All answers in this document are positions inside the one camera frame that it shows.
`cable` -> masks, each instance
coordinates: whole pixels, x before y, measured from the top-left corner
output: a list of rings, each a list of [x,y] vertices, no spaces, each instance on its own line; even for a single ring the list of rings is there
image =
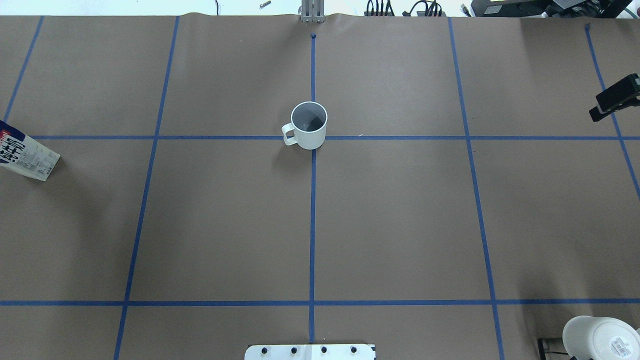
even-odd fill
[[[396,16],[394,14],[393,7],[391,7],[391,0],[387,0],[387,9],[385,10],[385,16],[389,16],[389,10],[391,10],[391,16]]]
[[[637,16],[636,14],[634,14],[634,12],[633,12],[633,11],[631,11],[631,10],[629,10],[629,9],[627,9],[627,8],[625,8],[625,11],[626,11],[626,12],[628,12],[628,13],[629,13],[629,15],[631,15],[631,17],[632,17],[632,18],[634,18],[634,19],[637,19],[637,18],[638,18],[638,16]]]
[[[415,9],[415,7],[420,3],[424,3],[424,16],[442,16],[442,6],[440,6],[436,0],[418,0],[417,3],[413,4],[411,10],[408,12],[402,12],[402,16],[411,16],[413,9]]]
[[[466,16],[471,17],[471,13],[465,4],[460,5],[460,11],[462,11]]]

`grid line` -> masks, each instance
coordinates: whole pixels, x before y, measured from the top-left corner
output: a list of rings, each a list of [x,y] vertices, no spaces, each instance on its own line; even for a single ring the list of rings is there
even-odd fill
[[[600,72],[600,67],[598,66],[598,58],[596,58],[596,51],[593,47],[593,42],[591,41],[591,24],[586,24],[584,26],[584,33],[587,36],[587,44],[589,45],[589,51],[591,52],[591,59],[593,60],[593,67],[596,70],[596,75],[598,76],[598,81],[600,82],[600,87],[602,91],[606,90],[607,87],[604,85],[604,80],[602,79],[602,73]],[[631,158],[629,158],[629,153],[627,152],[627,146],[625,145],[625,139],[622,137],[622,132],[620,131],[620,125],[618,125],[618,119],[616,118],[616,114],[611,114],[611,119],[613,120],[613,126],[616,128],[616,133],[618,134],[618,140],[620,141],[620,147],[622,148],[622,153],[625,156],[625,161],[627,162],[627,167],[629,168],[629,174],[631,175],[631,181],[634,184],[634,188],[636,189],[636,195],[640,200],[640,186],[638,185],[638,180],[636,177],[636,173],[634,172],[634,166],[631,164]]]
[[[173,51],[175,49],[175,42],[177,38],[177,32],[179,27],[179,16],[175,18],[175,24],[173,29],[172,44],[169,53],[169,59],[165,74],[163,93],[161,96],[161,103],[158,112],[158,118],[156,123],[156,131],[154,135],[40,135],[32,136],[38,140],[153,140],[150,161],[147,171],[147,180],[145,181],[145,189],[143,192],[143,200],[141,204],[140,217],[138,220],[138,228],[136,229],[136,239],[134,241],[134,248],[132,252],[132,259],[129,269],[129,276],[127,278],[127,287],[125,289],[125,298],[123,301],[108,301],[108,300],[0,300],[0,306],[122,306],[122,314],[120,319],[120,327],[118,329],[118,339],[116,341],[116,350],[114,359],[118,359],[120,346],[122,344],[122,336],[124,333],[124,323],[127,314],[127,308],[131,307],[169,307],[169,306],[209,306],[209,307],[224,307],[224,306],[308,306],[309,307],[309,338],[310,342],[314,340],[314,306],[492,306],[494,322],[496,327],[496,337],[499,346],[500,358],[504,359],[504,353],[502,350],[502,339],[500,334],[500,324],[497,312],[497,306],[511,306],[511,305],[547,305],[547,304],[640,304],[640,298],[620,298],[620,299],[496,299],[495,288],[493,286],[493,278],[490,267],[490,259],[488,253],[488,247],[486,244],[486,233],[484,231],[484,222],[482,216],[482,208],[479,197],[479,190],[477,187],[477,177],[475,172],[474,159],[471,148],[472,140],[569,140],[569,141],[581,141],[581,140],[614,140],[619,141],[622,151],[625,155],[625,160],[630,171],[630,175],[634,182],[636,192],[640,199],[640,188],[638,186],[637,178],[630,162],[630,158],[625,146],[625,141],[637,141],[640,140],[640,136],[622,136],[620,127],[616,120],[615,114],[612,114],[614,126],[616,128],[617,136],[472,136],[469,133],[468,122],[466,116],[466,109],[463,98],[463,91],[461,85],[460,70],[458,65],[458,58],[455,48],[454,31],[451,19],[449,20],[449,31],[451,38],[451,46],[454,60],[454,67],[456,71],[456,80],[458,83],[458,95],[460,97],[460,106],[463,117],[463,123],[465,126],[464,136],[327,136],[327,140],[465,140],[467,142],[467,151],[470,162],[470,169],[472,173],[472,180],[474,183],[474,195],[476,197],[476,207],[478,211],[478,218],[481,230],[481,237],[483,239],[483,250],[485,256],[485,263],[487,267],[488,282],[490,287],[491,299],[476,299],[476,300],[315,300],[314,294],[314,277],[315,277],[315,197],[316,197],[316,151],[312,151],[312,184],[311,184],[311,210],[310,210],[310,288],[309,288],[309,300],[254,300],[254,301],[223,301],[223,300],[190,300],[190,301],[131,301],[129,300],[131,294],[132,278],[135,268],[135,262],[137,257],[138,245],[140,243],[140,234],[142,229],[142,222],[146,207],[146,200],[148,197],[148,189],[150,186],[150,178],[159,140],[280,140],[280,136],[236,136],[236,135],[159,135],[159,129],[161,125],[161,119],[164,108],[164,100],[166,97],[166,90],[168,87],[168,80],[170,74],[170,68],[173,58]],[[17,92],[20,87],[20,83],[24,76],[26,67],[28,66],[31,53],[36,44],[44,16],[40,17],[38,26],[32,38],[29,51],[26,55],[16,85],[13,89],[13,93],[10,102],[7,106],[4,114],[3,121],[7,121],[13,102],[17,96]],[[598,67],[597,58],[591,36],[589,34],[589,26],[585,27],[585,32],[589,44],[589,50],[591,51],[593,63],[595,66],[596,74],[600,85],[604,90],[606,87],[602,79],[600,69]],[[316,34],[312,33],[311,40],[311,99],[315,101],[315,42]]]
[[[315,306],[500,306],[558,304],[640,304],[640,298],[450,299],[450,300],[314,300]],[[308,300],[0,300],[2,306],[252,307],[309,306]]]
[[[27,51],[27,56],[24,58],[24,62],[22,63],[22,68],[20,69],[20,74],[18,74],[18,80],[15,82],[15,86],[13,87],[13,92],[11,94],[11,99],[9,99],[9,104],[6,106],[6,111],[4,112],[3,121],[9,122],[9,114],[11,113],[11,108],[13,107],[13,101],[15,100],[16,95],[18,95],[18,89],[20,88],[20,84],[22,83],[22,77],[24,76],[24,72],[27,70],[27,65],[29,65],[29,59],[31,59],[31,53],[33,52],[33,48],[36,46],[36,41],[38,40],[38,35],[40,34],[40,29],[42,28],[42,23],[44,21],[44,16],[40,17],[38,21],[38,26],[36,26],[36,31],[33,33],[33,38],[31,39],[31,43],[29,44],[29,50]]]
[[[158,116],[156,121],[156,131],[154,133],[154,142],[151,146],[151,155],[149,156],[149,166],[147,169],[147,179],[145,180],[145,189],[142,194],[142,204],[140,205],[140,215],[138,217],[138,227],[136,229],[136,237],[133,243],[133,251],[131,253],[131,263],[129,264],[129,275],[127,276],[127,286],[124,294],[124,304],[122,305],[122,313],[120,315],[120,325],[118,326],[118,337],[116,339],[116,347],[113,353],[113,360],[118,360],[120,357],[120,347],[122,346],[122,336],[124,334],[124,326],[127,319],[127,310],[129,297],[131,296],[131,285],[133,283],[133,275],[136,269],[136,260],[138,258],[138,247],[140,245],[140,235],[142,233],[142,224],[145,218],[145,210],[147,208],[147,198],[149,195],[149,186],[151,184],[151,175],[154,169],[154,161],[156,159],[156,149],[158,144],[158,136],[160,135],[160,126],[162,125],[162,115],[164,111],[164,100],[166,98],[166,90],[169,86],[169,75],[171,74],[171,64],[173,61],[173,50],[175,49],[175,40],[178,35],[178,25],[180,24],[180,17],[175,17],[175,23],[173,25],[173,36],[171,40],[171,47],[169,49],[169,59],[166,64],[166,72],[164,74],[164,85],[162,89],[162,96],[160,98],[160,106],[158,108]]]
[[[280,140],[277,135],[33,135],[35,140]],[[518,135],[331,135],[325,140],[524,140],[524,141],[619,141],[619,136],[518,136]],[[638,141],[640,136],[622,136]]]
[[[316,34],[311,33],[311,101],[316,101]],[[309,227],[309,343],[316,339],[316,150],[311,150],[311,211]]]
[[[491,269],[491,259],[489,257],[489,247],[486,241],[486,231],[484,230],[484,218],[482,213],[482,203],[480,201],[480,192],[478,190],[476,165],[474,163],[473,149],[471,147],[471,137],[469,134],[469,124],[467,122],[467,109],[465,107],[465,96],[462,90],[462,80],[460,78],[460,66],[458,65],[458,54],[456,52],[456,39],[453,32],[453,23],[451,18],[449,21],[449,36],[451,38],[451,51],[453,53],[453,65],[456,71],[456,82],[458,85],[458,97],[460,98],[460,110],[462,113],[462,123],[465,127],[465,138],[467,141],[467,154],[469,157],[469,167],[471,169],[471,180],[474,185],[474,196],[476,198],[476,211],[478,216],[478,225],[480,226],[480,237],[482,239],[482,247],[484,253],[484,265],[486,267],[486,278],[489,285],[489,294],[491,296],[491,307],[493,312],[493,326],[495,327],[495,338],[498,346],[498,355],[500,360],[504,360],[504,349],[502,346],[502,331],[500,330],[500,318],[498,316],[498,305],[495,301],[495,286],[493,284],[493,272]]]

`metal bracket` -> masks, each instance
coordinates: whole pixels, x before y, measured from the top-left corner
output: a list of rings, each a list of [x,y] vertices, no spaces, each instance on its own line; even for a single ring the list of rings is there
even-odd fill
[[[302,0],[302,22],[324,22],[324,0]]]
[[[370,344],[253,345],[244,360],[375,360]]]

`white mug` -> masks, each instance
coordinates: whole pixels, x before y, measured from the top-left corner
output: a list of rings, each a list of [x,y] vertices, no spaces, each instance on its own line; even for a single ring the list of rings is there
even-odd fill
[[[640,359],[640,334],[616,318],[576,316],[564,326],[562,342],[580,360]]]
[[[291,111],[291,122],[282,127],[284,143],[298,144],[306,150],[314,150],[324,143],[326,136],[326,109],[314,101],[301,102]],[[293,137],[287,133],[293,131]]]

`mug handle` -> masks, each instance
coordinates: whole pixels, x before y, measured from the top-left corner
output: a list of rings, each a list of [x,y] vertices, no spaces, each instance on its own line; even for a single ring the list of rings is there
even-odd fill
[[[293,145],[295,143],[298,143],[298,141],[296,140],[295,137],[293,137],[293,138],[288,138],[287,137],[287,133],[289,131],[293,131],[293,129],[294,129],[293,128],[293,124],[291,124],[291,123],[288,123],[288,124],[286,124],[285,126],[282,127],[282,136],[284,137],[284,144],[286,144],[287,146]]]

